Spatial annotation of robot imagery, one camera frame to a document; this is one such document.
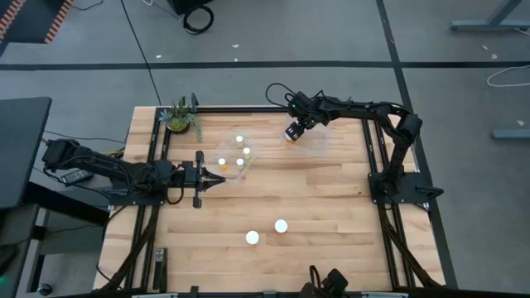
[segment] white ball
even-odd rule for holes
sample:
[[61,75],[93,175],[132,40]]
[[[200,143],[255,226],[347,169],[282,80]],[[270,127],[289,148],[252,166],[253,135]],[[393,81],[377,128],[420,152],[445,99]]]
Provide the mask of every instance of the white ball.
[[285,233],[287,231],[287,221],[283,219],[279,219],[274,224],[274,228],[276,229],[276,232],[278,233]]
[[259,234],[256,231],[250,231],[247,233],[247,243],[254,245],[259,242]]

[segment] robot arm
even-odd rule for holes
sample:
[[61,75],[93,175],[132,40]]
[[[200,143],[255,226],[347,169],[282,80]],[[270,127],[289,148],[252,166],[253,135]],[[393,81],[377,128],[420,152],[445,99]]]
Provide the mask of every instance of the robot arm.
[[48,141],[46,145],[48,149],[42,157],[45,171],[79,168],[122,181],[127,184],[128,192],[145,196],[165,192],[168,187],[195,188],[193,205],[196,208],[201,206],[201,191],[224,182],[224,177],[209,173],[203,167],[202,151],[196,152],[196,167],[193,167],[193,161],[183,161],[179,166],[165,160],[152,163],[121,161],[83,147],[75,140]]
[[[297,122],[291,124],[286,135],[296,141],[306,129],[316,124],[328,125],[337,118],[369,119],[379,123],[382,129],[392,138],[394,150],[390,163],[383,169],[379,187],[387,196],[399,192],[399,184],[403,173],[403,160],[410,146],[420,133],[422,120],[395,103],[354,103],[341,101],[337,98],[316,96],[309,99],[302,92],[292,96],[288,106],[289,115]],[[396,127],[392,125],[389,114],[401,118]]]

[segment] transparent bowl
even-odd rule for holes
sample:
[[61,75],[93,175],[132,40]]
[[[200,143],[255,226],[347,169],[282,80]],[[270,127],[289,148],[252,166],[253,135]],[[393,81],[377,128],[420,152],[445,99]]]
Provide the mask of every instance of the transparent bowl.
[[[232,131],[208,156],[206,169],[211,173],[223,176],[226,178],[226,182],[230,184],[237,184],[256,159],[257,152],[255,142],[247,134]],[[219,163],[220,159],[224,159],[223,165]],[[243,164],[238,165],[238,160],[243,161]]]

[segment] gray floor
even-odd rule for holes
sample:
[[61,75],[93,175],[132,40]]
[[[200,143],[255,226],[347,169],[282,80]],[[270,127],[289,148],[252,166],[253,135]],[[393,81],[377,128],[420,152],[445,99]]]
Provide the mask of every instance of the gray floor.
[[[492,54],[497,61],[530,60],[530,36],[449,31],[452,19],[487,17],[499,2],[385,0],[385,5],[402,61],[492,61]],[[390,61],[371,0],[215,1],[215,24],[201,36],[186,35],[175,18],[141,0],[125,3],[152,63],[236,58]],[[167,7],[162,0],[158,3]],[[513,17],[530,19],[530,2]],[[52,44],[10,44],[0,58],[0,64],[83,63],[142,63],[119,1],[106,0],[87,12],[74,10]],[[496,71],[414,69],[404,74],[412,104],[424,120],[422,140],[433,179],[446,190],[439,202],[459,286],[530,293],[530,142],[489,137],[493,128],[518,128],[518,121],[530,125],[530,87],[490,88],[485,80]],[[153,78],[164,104],[191,92],[203,104],[264,104],[264,90],[274,81],[308,94],[324,89],[343,99],[351,95],[360,101],[401,101],[392,69],[153,70]],[[530,70],[499,78],[507,83],[528,81]],[[79,137],[123,140],[133,107],[157,104],[146,70],[0,71],[0,90],[0,99],[52,97],[46,129]],[[83,143],[97,150],[118,147]],[[31,179],[64,189],[38,172]],[[91,185],[108,181],[99,177]],[[103,203],[101,198],[93,200]],[[88,229],[65,236],[101,241],[100,233]],[[46,260],[41,280],[55,287],[55,296],[89,291],[99,257],[99,251],[91,249]]]

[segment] wooden tabletop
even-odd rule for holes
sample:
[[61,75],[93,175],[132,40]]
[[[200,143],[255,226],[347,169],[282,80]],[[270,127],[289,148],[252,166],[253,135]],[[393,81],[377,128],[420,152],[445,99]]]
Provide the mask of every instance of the wooden tabletop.
[[[155,108],[135,109],[125,161],[147,159],[154,114]],[[359,120],[334,121],[328,150],[323,156],[308,157],[281,141],[284,113],[202,113],[199,119],[203,142],[197,142],[193,127],[185,135],[171,136],[168,159],[173,163],[193,161],[197,150],[208,158],[234,129],[255,141],[258,157],[240,183],[204,193],[202,209],[193,209],[192,190],[186,190],[178,205],[163,205],[155,249],[169,252],[168,291],[189,292],[191,286],[204,292],[299,291],[310,280],[310,265],[322,278],[332,268],[339,269],[349,281],[348,291],[391,290]],[[373,126],[371,132],[377,140]],[[389,138],[387,147],[392,152]],[[157,146],[155,159],[160,153]],[[379,154],[376,157],[381,170]],[[405,168],[415,170],[412,154]],[[170,190],[171,200],[179,196],[180,190]],[[414,205],[400,207],[410,250],[433,279],[444,283],[427,213]],[[108,225],[99,266],[109,276],[129,253],[136,213],[137,207],[129,206]],[[286,233],[274,230],[277,219],[288,222]],[[245,241],[250,230],[259,233],[257,245]],[[397,249],[394,252],[404,285],[401,258]],[[142,259],[138,258],[135,286],[140,284]],[[105,282],[97,275],[94,287]]]

